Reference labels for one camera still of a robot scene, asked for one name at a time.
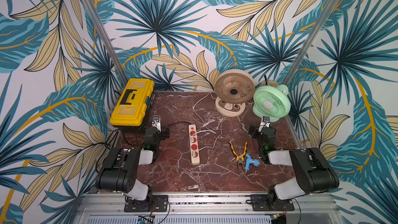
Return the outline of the beige desk fan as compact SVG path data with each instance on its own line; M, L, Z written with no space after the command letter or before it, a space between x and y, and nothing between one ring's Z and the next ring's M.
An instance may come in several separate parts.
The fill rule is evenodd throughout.
M217 79L215 93L217 111L223 116L238 117L244 112L246 102L254 96L254 80L244 70L230 69Z

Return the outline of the yellow black toolbox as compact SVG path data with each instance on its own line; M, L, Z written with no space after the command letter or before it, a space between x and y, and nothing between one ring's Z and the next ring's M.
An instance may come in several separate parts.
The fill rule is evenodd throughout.
M148 121L154 81L132 78L128 81L112 113L110 124L125 133L133 133Z

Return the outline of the green desk fan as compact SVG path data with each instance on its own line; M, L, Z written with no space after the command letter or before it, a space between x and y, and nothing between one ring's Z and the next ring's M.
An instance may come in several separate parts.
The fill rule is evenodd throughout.
M253 99L253 113L260 118L269 117L270 122L277 122L291 110L286 85L261 86L255 91Z

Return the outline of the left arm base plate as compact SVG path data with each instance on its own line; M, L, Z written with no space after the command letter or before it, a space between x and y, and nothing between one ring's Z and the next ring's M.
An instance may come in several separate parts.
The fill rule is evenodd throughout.
M165 213L170 209L168 195L151 195L144 201L125 198L124 212L143 213L159 212Z

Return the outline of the aluminium corner post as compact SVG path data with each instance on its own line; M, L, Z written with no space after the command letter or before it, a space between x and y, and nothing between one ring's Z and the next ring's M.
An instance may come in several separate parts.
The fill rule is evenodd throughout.
M94 28L97 30L98 35L103 42L103 45L106 48L107 53L110 56L111 61L113 62L116 72L119 74L121 81L122 81L122 86L125 87L126 84L128 83L127 76L122 68L122 65L120 63L120 60L117 56L117 53L109 39L109 36L106 33L105 27L102 23L102 20L97 12L97 9L94 6L94 2L92 0L81 0L83 5L85 6L88 15L90 16Z
M325 25L328 17L334 11L335 6L339 3L340 0L328 0L325 4L324 10L320 13L319 18L314 24L314 27L310 31L307 36L306 41L303 43L303 47L300 49L299 53L297 54L295 60L291 64L288 72L284 77L283 84L287 85L290 80L293 78L295 71L301 64L304 56L307 54L310 46L312 45L314 39L317 37L318 33L321 31L322 27Z

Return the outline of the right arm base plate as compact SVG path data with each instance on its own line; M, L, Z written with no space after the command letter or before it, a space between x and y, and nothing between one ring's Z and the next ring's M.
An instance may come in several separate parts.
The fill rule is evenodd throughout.
M254 212L290 212L294 211L294 205L291 199L280 200L271 194L250 195L246 201L252 206Z

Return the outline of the yellow handled pliers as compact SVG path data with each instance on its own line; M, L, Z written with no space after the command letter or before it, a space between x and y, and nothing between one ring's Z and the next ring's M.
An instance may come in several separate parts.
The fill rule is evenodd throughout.
M231 150L232 150L232 152L233 152L233 154L234 154L234 156L235 156L235 160L236 160L236 163L237 163L237 168L243 170L244 167L245 167L245 165L244 165L244 158L245 158L245 155L246 155L246 153L247 153L247 142L245 143L245 145L244 145L244 151L243 151L243 153L242 153L240 156L239 156L238 153L235 151L234 146L233 146L233 144L232 144L231 141L229 141L229 144L230 144L230 148L231 148Z

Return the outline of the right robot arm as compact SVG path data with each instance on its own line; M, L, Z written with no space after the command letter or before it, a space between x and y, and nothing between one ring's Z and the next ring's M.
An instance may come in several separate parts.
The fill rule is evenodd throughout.
M296 197L321 194L339 187L338 176L319 148L277 150L276 130L265 124L250 126L248 134L258 142L261 161L274 166L291 167L294 172L294 178L272 186L266 198L256 201L256 204L266 204L276 209L280 205L288 206Z

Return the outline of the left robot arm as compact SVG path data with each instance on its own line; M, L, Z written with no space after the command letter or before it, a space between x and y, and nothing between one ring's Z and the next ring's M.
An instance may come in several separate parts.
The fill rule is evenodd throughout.
M137 179L138 167L154 164L160 153L160 142L170 137L170 129L148 127L141 148L112 148L95 181L98 190L115 191L135 201L152 200L150 186Z

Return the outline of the right aluminium corner post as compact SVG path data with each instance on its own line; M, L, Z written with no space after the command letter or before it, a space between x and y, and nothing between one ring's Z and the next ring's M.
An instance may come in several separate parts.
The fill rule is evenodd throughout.
M325 25L328 17L334 11L335 6L339 3L340 0L328 0L325 4L324 10L320 13L319 18L314 24L314 27L310 31L307 36L306 41L303 43L303 47L300 49L299 53L297 54L295 60L291 64L288 72L284 77L283 84L287 85L290 80L293 78L295 71L301 64L304 56L307 54L310 46L312 45L314 39L317 37L318 33L321 31L322 27Z

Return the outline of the beige power strip red sockets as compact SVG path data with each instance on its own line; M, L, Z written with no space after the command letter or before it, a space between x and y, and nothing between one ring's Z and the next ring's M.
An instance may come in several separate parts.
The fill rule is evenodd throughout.
M191 163L194 166L200 164L200 154L199 154L199 146L198 146L198 135L196 125L190 124L188 125L189 131L189 147L190 147L190 156Z

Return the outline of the left aluminium corner post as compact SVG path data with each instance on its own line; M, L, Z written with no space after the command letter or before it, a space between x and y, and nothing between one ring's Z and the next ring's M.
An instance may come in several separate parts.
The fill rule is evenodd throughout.
M85 6L88 15L90 16L94 28L97 30L98 35L103 42L103 45L106 48L107 53L110 56L111 61L113 62L116 72L119 74L121 81L122 81L122 86L125 87L126 84L128 83L127 76L122 68L122 65L120 63L120 60L117 56L117 53L109 39L109 36L106 33L105 27L102 23L102 20L97 12L97 9L94 6L94 2L92 0L81 0L83 5Z

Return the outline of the aluminium front rail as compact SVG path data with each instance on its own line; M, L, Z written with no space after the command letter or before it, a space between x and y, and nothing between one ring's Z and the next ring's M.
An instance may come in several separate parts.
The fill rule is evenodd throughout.
M155 212L125 212L118 194L89 194L77 210L74 224L343 224L330 194L290 201L293 210L252 206L253 192L157 192Z

